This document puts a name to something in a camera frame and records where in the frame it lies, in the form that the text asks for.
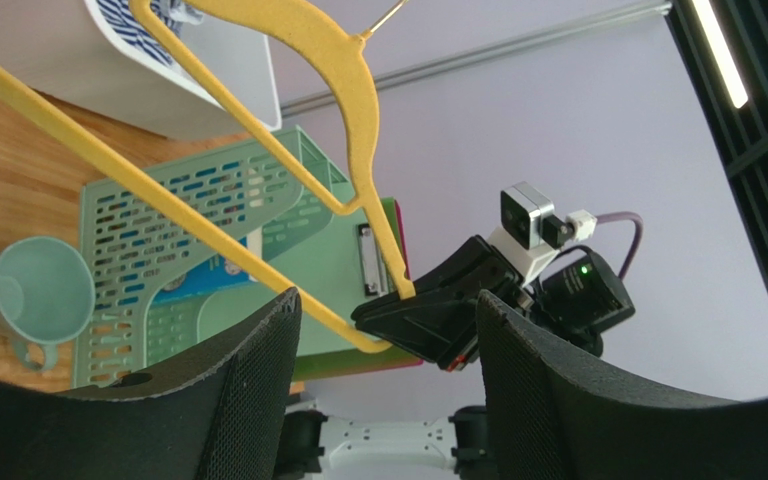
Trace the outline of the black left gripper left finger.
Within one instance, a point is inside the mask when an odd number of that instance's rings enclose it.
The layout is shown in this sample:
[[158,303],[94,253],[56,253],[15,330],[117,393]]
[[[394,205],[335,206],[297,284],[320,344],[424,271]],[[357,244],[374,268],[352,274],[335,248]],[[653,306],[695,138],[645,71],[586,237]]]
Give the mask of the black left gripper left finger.
[[288,289],[106,387],[0,381],[0,479],[269,479],[300,337]]

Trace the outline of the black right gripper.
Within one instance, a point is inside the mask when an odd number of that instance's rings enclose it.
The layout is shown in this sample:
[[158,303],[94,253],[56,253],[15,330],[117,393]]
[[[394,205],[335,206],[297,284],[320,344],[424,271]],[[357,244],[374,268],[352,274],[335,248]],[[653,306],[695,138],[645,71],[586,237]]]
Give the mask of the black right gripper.
[[417,296],[383,296],[358,306],[351,319],[359,331],[428,363],[447,365],[448,372],[461,371],[480,357],[477,310],[484,292],[518,313],[534,304],[514,266],[479,235],[414,286]]

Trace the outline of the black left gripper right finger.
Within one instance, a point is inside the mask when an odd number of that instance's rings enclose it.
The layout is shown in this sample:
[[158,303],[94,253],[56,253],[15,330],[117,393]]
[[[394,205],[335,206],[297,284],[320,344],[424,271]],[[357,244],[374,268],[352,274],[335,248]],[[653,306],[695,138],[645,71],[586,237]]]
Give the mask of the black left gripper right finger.
[[734,401],[611,365],[484,292],[478,333],[502,479],[768,479],[768,397]]

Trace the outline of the yellow velvet hanger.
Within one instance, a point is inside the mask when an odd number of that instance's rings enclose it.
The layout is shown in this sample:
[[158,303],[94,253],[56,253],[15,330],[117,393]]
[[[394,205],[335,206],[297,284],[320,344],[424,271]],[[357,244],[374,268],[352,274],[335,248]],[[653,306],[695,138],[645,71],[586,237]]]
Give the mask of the yellow velvet hanger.
[[98,304],[98,323],[135,324],[146,314],[139,292],[154,295],[170,278],[192,263],[218,253],[241,266],[275,292],[292,287],[279,271],[250,253],[240,242],[303,193],[314,195],[336,215],[362,210],[374,231],[383,261],[397,292],[415,293],[406,266],[380,204],[373,179],[380,126],[374,79],[364,59],[366,33],[348,34],[333,19],[306,1],[199,1],[196,8],[222,22],[273,37],[303,57],[331,89],[346,131],[349,176],[355,191],[338,200],[213,74],[202,58],[159,20],[146,1],[131,11],[190,74],[197,95],[219,107],[260,145],[252,157],[158,181],[61,111],[55,97],[44,97],[34,82],[18,73],[12,59],[27,54],[28,67],[43,77],[65,80],[68,70],[86,67],[84,82],[98,78],[108,64],[92,56],[81,35],[103,29],[100,14],[87,2],[0,1],[0,100],[58,141],[74,156],[119,184],[124,196],[103,207],[108,221],[101,229],[104,270],[120,274],[122,255],[146,225],[159,231],[134,250],[137,260],[154,270],[151,277],[113,281],[113,296]]

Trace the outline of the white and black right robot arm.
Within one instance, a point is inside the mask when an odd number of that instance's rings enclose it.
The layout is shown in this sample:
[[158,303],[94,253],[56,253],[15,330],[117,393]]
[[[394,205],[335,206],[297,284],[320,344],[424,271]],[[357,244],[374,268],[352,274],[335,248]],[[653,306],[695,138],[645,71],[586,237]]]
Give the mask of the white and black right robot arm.
[[[624,271],[614,271],[589,248],[547,280],[520,273],[501,249],[470,238],[442,265],[422,277],[414,298],[386,296],[354,312],[357,325],[394,345],[455,371],[480,361],[485,378],[504,374],[515,356],[499,362],[479,335],[482,292],[592,355],[602,334],[634,312]],[[488,411],[470,406],[432,422],[362,424],[315,410],[287,415],[275,477],[301,479],[351,465],[403,464],[450,471],[462,479],[493,479],[496,457]]]

